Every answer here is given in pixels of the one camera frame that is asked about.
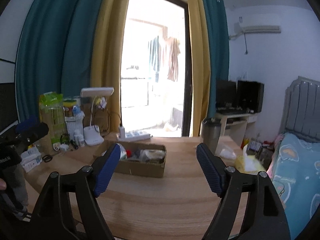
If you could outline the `person left hand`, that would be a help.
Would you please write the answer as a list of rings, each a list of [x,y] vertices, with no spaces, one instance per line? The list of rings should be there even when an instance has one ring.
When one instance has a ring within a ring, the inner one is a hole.
[[[0,179],[0,190],[3,191],[7,188],[7,184],[4,180]]]

